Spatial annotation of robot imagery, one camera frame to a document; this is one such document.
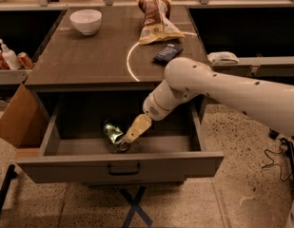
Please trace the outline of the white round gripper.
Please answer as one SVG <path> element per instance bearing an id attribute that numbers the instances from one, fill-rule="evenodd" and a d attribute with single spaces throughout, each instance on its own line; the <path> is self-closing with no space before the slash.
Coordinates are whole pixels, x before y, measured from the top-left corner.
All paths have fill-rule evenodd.
<path id="1" fill-rule="evenodd" d="M 178 105 L 184 104 L 197 94 L 183 92 L 172 88 L 163 80 L 145 99 L 143 111 L 138 115 L 125 135 L 126 143 L 135 142 L 152 125 L 152 121 L 161 121 L 169 115 Z"/>

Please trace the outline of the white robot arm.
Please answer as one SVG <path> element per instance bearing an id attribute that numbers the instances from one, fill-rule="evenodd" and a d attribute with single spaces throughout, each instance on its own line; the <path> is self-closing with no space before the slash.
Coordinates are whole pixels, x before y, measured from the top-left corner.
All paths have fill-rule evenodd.
<path id="1" fill-rule="evenodd" d="M 167 64 L 165 79 L 146 97 L 143 113 L 128 129 L 125 142 L 134 142 L 152 122 L 161 121 L 178 105 L 198 95 L 294 138 L 294 85 L 218 73 L 203 63 L 179 57 Z"/>

